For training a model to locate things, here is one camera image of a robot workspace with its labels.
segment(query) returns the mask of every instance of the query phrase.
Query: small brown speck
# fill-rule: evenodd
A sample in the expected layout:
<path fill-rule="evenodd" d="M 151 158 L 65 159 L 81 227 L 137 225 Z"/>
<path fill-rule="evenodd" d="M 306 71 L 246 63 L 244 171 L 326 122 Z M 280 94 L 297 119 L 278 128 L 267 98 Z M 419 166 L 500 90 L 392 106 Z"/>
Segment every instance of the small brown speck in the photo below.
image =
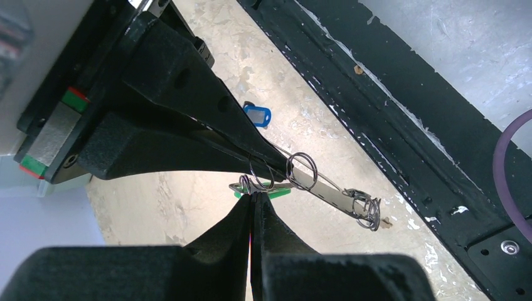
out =
<path fill-rule="evenodd" d="M 364 73 L 364 70 L 362 70 L 362 68 L 360 68 L 359 65 L 356 65 L 354 67 L 354 72 L 357 74 L 357 75 L 362 75 Z"/>
<path fill-rule="evenodd" d="M 381 223 L 381 227 L 382 227 L 383 229 L 390 229 L 390 228 L 393 226 L 393 224 L 390 222 L 390 219 L 387 218 L 387 217 L 381 219 L 381 221 L 382 221 L 382 223 Z"/>

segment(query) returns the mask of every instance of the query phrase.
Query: green end cap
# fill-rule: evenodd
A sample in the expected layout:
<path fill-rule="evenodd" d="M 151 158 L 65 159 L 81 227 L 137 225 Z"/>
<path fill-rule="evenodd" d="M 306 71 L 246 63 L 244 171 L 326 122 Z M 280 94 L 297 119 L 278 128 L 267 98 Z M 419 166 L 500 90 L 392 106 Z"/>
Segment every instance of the green end cap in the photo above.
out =
<path fill-rule="evenodd" d="M 48 166 L 28 155 L 24 156 L 20 162 L 20 167 L 39 179 L 44 178 L 46 169 L 48 168 Z"/>
<path fill-rule="evenodd" d="M 76 110 L 78 113 L 83 113 L 88 107 L 88 101 L 85 97 L 82 97 L 79 93 L 75 93 L 72 90 L 67 90 L 63 95 L 61 101 Z"/>

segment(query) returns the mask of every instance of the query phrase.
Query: screw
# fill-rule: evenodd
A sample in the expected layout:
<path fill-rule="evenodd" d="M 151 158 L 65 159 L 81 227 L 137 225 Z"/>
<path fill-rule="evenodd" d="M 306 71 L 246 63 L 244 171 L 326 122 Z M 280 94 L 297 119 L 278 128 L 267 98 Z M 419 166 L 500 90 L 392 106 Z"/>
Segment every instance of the screw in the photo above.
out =
<path fill-rule="evenodd" d="M 519 253 L 519 245 L 515 241 L 505 240 L 501 243 L 501 249 L 508 255 Z"/>
<path fill-rule="evenodd" d="M 63 164 L 63 168 L 71 167 L 72 165 L 74 165 L 74 163 L 76 163 L 77 160 L 78 160 L 78 155 L 77 154 L 68 157 L 68 159 Z"/>

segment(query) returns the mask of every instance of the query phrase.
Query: screw hole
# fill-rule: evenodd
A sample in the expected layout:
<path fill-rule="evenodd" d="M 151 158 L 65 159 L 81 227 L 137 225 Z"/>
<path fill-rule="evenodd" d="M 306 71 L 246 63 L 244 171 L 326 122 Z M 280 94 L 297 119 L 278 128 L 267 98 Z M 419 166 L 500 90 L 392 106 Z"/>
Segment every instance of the screw hole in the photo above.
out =
<path fill-rule="evenodd" d="M 224 96 L 218 101 L 218 111 L 225 113 L 229 110 L 229 96 Z"/>
<path fill-rule="evenodd" d="M 182 89 L 186 84 L 188 83 L 188 80 L 190 79 L 190 69 L 185 68 L 181 70 L 179 75 L 176 77 L 176 81 L 174 82 L 174 87 L 176 89 Z"/>

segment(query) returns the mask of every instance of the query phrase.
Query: white concrete floor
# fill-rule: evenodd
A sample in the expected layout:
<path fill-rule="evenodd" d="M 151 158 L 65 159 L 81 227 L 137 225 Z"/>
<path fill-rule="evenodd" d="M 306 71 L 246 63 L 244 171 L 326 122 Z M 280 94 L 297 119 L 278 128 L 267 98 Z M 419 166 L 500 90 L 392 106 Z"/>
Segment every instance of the white concrete floor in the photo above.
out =
<path fill-rule="evenodd" d="M 425 268 L 438 300 L 487 300 L 422 219 L 373 164 L 307 83 L 235 0 L 177 0 L 194 33 L 213 53 L 214 72 L 240 103 L 272 110 L 261 133 L 273 143 L 304 151 L 341 187 L 383 199 L 391 227 L 377 232 L 303 191 L 273 200 L 279 216 L 321 253 L 399 253 Z M 238 174 L 160 172 L 87 186 L 110 245 L 184 245 L 224 217 L 236 202 L 227 185 Z"/>

